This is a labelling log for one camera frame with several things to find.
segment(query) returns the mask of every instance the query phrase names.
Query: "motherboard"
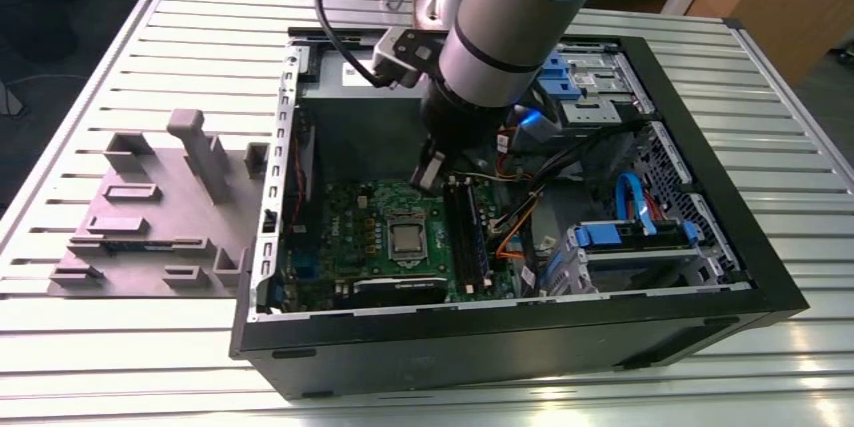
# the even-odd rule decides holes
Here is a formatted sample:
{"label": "motherboard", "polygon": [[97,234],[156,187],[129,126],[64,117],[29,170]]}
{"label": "motherboard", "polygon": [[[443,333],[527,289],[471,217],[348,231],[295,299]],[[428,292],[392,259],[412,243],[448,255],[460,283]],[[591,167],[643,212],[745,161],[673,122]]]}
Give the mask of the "motherboard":
{"label": "motherboard", "polygon": [[[479,228],[499,216],[488,181],[474,181]],[[460,285],[448,229],[446,197],[428,197],[403,180],[327,183],[322,242],[316,253],[288,251],[282,268],[298,278],[299,310],[360,307],[346,301],[356,289],[382,299],[392,291],[432,301],[511,298],[514,283],[504,261],[490,264],[483,288]]]}

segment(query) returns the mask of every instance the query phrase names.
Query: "open computer tower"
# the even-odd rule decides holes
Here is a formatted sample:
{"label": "open computer tower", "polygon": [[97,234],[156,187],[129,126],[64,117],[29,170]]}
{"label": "open computer tower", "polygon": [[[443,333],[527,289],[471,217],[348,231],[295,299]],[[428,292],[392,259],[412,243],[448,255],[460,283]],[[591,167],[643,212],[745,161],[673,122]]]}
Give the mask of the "open computer tower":
{"label": "open computer tower", "polygon": [[[564,37],[558,124],[508,119],[426,196],[422,87],[375,89],[290,34],[231,345],[286,398],[663,365],[807,307],[643,39]],[[346,33],[360,59],[382,35]]]}

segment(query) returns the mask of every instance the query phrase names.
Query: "yellow wire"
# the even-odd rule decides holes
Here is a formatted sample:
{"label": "yellow wire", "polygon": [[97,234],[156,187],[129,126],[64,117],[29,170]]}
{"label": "yellow wire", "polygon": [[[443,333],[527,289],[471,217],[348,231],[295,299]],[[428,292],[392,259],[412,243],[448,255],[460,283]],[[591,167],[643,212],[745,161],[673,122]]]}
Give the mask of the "yellow wire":
{"label": "yellow wire", "polygon": [[504,248],[507,247],[507,243],[510,242],[510,239],[512,238],[512,236],[519,231],[519,228],[522,227],[522,224],[524,224],[526,219],[531,216],[531,212],[534,212],[534,209],[536,208],[536,204],[538,203],[539,203],[539,197],[536,198],[536,200],[534,200],[534,203],[531,204],[531,207],[528,207],[528,210],[524,211],[524,214],[522,214],[522,217],[519,217],[519,220],[516,221],[515,225],[512,226],[512,229],[510,229],[510,233],[507,234],[507,237],[504,237],[504,240],[502,241],[502,245],[498,246],[498,251],[496,251],[498,252],[498,257],[506,258],[504,256],[511,255],[511,254],[504,252]]}

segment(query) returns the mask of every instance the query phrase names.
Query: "aluminum slotted table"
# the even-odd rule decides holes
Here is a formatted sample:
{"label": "aluminum slotted table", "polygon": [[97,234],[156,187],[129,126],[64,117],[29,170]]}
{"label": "aluminum slotted table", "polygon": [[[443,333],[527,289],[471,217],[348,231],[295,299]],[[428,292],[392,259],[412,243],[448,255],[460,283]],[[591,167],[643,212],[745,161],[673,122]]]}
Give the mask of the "aluminum slotted table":
{"label": "aluminum slotted table", "polygon": [[[378,0],[327,6],[336,26],[411,23]],[[0,422],[846,424],[854,175],[750,37],[715,19],[583,11],[570,32],[647,39],[805,291],[811,308],[793,320],[667,368],[288,403],[228,358],[234,300],[48,298],[112,133],[177,146],[169,111],[192,105],[227,149],[263,142],[291,26],[316,26],[314,0],[139,0],[0,221]]]}

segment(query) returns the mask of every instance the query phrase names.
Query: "floor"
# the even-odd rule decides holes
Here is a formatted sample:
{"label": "floor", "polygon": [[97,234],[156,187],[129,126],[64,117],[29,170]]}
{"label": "floor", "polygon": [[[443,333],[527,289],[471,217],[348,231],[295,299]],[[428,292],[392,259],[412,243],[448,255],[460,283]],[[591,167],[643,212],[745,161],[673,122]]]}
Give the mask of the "floor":
{"label": "floor", "polygon": [[[136,0],[79,0],[67,9],[76,53],[51,64],[27,61],[0,39],[0,79],[37,78],[11,87],[28,106],[19,120],[0,116],[0,213],[11,202]],[[854,161],[854,67],[831,56],[795,89],[849,161]]]}

